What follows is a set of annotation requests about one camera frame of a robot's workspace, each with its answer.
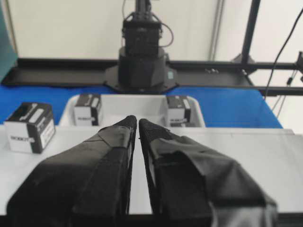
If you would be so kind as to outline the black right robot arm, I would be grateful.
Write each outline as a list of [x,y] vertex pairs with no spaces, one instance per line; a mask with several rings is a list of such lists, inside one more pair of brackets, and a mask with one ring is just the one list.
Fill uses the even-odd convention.
[[[159,44],[163,23],[148,0],[124,17],[116,67],[131,91],[163,85],[169,71]],[[274,227],[277,207],[233,158],[146,119],[139,121],[152,212],[159,227]]]

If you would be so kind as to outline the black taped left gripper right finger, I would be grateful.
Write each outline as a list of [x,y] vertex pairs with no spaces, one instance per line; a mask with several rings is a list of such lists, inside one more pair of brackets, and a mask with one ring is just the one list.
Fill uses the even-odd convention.
[[151,208],[170,227],[274,227],[276,202],[235,159],[146,119],[140,141]]

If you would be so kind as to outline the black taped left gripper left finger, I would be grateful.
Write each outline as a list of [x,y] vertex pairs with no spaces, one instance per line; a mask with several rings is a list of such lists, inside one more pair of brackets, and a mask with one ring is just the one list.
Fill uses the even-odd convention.
[[115,227],[129,212],[137,119],[41,161],[10,198],[11,227]]

